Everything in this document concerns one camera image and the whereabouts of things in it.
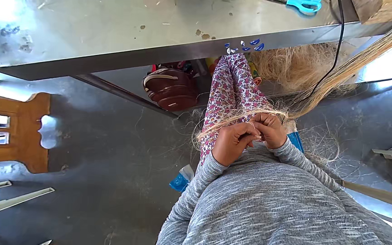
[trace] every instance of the wooden chair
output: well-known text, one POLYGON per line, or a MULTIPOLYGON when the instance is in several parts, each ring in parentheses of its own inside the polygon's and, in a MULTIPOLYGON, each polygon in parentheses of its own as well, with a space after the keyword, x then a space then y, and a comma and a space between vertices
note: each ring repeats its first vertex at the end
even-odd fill
POLYGON ((7 144, 0 144, 0 161, 18 161, 31 173, 48 172, 48 150, 41 147, 41 118, 49 114, 50 94, 37 93, 27 102, 0 97, 0 115, 9 117, 7 144))

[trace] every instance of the finger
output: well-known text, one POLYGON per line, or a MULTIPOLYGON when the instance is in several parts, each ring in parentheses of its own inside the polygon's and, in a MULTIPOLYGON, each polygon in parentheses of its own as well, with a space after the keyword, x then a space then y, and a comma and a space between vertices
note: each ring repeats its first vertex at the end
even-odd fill
POLYGON ((257 130, 256 126, 253 125, 253 122, 238 123, 238 124, 234 125, 234 128, 235 128, 237 134, 239 134, 239 135, 243 135, 245 133, 248 133, 251 135, 259 136, 261 134, 261 132, 257 130))
POLYGON ((238 146, 240 146, 244 149, 246 146, 249 145, 249 143, 252 143, 253 140, 259 140, 259 139, 261 139, 261 136, 248 135, 248 136, 243 137, 240 140, 240 142, 238 142, 238 146))
POLYGON ((263 123, 266 126, 271 126, 276 121, 276 119, 279 120, 277 116, 274 115, 267 115, 267 116, 268 117, 264 120, 263 123))
POLYGON ((259 122, 252 122, 255 128, 260 131, 263 135, 267 135, 269 133, 269 127, 259 122))
POLYGON ((264 115, 264 113, 257 113, 256 115, 254 115, 250 121, 256 121, 256 122, 261 122, 262 120, 262 116, 264 115))
POLYGON ((274 115, 270 115, 266 113, 258 113, 251 119, 251 121, 256 121, 258 123, 264 124, 265 126, 270 126, 273 124, 276 118, 277 117, 274 115))

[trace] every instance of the gray sweater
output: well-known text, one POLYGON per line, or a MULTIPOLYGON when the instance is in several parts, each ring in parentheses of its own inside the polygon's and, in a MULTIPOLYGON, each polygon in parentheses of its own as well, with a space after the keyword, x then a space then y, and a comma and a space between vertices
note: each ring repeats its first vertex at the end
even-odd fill
POLYGON ((208 155, 157 244, 392 244, 392 227, 289 140, 253 144, 229 167, 208 155))

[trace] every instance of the person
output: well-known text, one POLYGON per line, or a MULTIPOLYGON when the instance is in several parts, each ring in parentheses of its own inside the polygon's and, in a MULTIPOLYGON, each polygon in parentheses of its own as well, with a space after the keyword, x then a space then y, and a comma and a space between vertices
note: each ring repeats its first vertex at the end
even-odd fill
MULTIPOLYGON (((203 130, 233 109, 268 103, 244 55, 223 56, 213 75, 203 130)), ((201 143, 196 175, 173 206, 157 244, 392 245, 392 227, 308 160, 276 116, 245 116, 201 143)))

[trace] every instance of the stainless steel table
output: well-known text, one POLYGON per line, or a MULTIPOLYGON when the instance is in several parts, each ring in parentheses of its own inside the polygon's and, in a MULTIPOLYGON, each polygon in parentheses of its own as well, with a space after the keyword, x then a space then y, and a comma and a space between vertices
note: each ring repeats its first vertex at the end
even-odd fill
MULTIPOLYGON (((92 72, 338 40, 336 0, 315 15, 267 0, 14 0, 0 4, 0 72, 26 80, 72 76, 168 114, 92 72), (260 39, 258 45, 250 42, 260 39)), ((386 33, 362 25, 343 0, 345 38, 386 33)))

